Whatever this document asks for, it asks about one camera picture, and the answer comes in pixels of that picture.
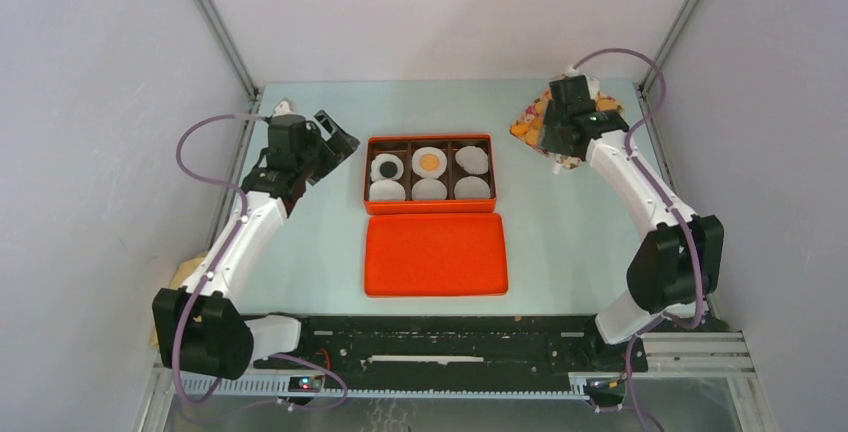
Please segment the metal tongs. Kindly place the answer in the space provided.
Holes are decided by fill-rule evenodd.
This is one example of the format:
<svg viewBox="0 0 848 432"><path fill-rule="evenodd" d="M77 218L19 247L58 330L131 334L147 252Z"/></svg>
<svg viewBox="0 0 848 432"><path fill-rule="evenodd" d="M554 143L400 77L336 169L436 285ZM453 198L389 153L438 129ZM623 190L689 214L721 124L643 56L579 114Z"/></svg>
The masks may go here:
<svg viewBox="0 0 848 432"><path fill-rule="evenodd" d="M565 156L560 154L554 154L552 156L552 161L552 171L554 174L559 174L565 170L576 169L583 163L583 161L578 157Z"/></svg>

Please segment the black sandwich cookie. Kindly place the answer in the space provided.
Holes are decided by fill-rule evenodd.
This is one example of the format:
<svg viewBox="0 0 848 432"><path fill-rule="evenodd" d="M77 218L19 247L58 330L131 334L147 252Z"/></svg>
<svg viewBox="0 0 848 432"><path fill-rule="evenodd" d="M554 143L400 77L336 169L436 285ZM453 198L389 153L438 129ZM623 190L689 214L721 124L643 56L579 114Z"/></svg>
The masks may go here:
<svg viewBox="0 0 848 432"><path fill-rule="evenodd" d="M379 172L382 177L393 180L398 173L398 166L391 161L383 162L379 166Z"/></svg>

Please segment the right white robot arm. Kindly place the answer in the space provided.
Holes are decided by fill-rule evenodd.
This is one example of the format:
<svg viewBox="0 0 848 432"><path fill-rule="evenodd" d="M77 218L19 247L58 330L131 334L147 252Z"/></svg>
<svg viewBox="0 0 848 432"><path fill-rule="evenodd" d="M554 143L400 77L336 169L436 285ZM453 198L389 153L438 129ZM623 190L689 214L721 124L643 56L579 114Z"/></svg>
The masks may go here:
<svg viewBox="0 0 848 432"><path fill-rule="evenodd" d="M687 329L701 323L705 299L717 287L724 227L716 216L695 212L663 182L621 114L599 108L587 76L566 76L548 89L540 147L595 170L624 203L641 239L625 292L595 316L595 334L581 344L585 363L606 370L620 359L620 343L662 320Z"/></svg>

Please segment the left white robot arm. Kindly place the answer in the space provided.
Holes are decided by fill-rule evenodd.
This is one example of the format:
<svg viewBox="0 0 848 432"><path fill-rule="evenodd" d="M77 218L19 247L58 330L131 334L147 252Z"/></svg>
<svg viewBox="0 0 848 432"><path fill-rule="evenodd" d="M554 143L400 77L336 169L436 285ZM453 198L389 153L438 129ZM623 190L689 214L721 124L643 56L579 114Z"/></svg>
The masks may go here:
<svg viewBox="0 0 848 432"><path fill-rule="evenodd" d="M253 362L278 356L304 368L315 340L299 320L270 314L246 319L239 307L249 275L271 238L307 188L330 174L359 147L324 110L313 118L276 112L263 118L267 144L235 185L234 210L201 264L175 289L163 288L152 312L162 363L175 373L234 380Z"/></svg>

